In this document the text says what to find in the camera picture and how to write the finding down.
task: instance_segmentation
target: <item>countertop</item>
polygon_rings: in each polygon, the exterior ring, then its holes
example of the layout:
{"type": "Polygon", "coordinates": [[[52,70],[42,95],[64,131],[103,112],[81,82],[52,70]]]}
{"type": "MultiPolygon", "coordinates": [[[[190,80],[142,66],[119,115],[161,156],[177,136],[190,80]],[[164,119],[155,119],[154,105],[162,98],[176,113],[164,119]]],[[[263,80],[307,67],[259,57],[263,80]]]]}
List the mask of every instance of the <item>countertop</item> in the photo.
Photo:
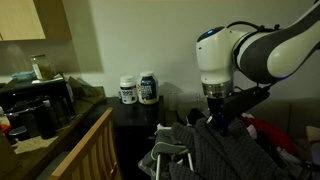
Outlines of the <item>countertop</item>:
{"type": "Polygon", "coordinates": [[[13,148],[20,166],[2,179],[34,179],[66,146],[77,143],[75,141],[79,137],[74,132],[76,127],[94,106],[103,100],[105,100],[104,95],[78,98],[73,103],[76,115],[69,126],[57,131],[56,136],[46,140],[38,136],[14,144],[13,148]]]}

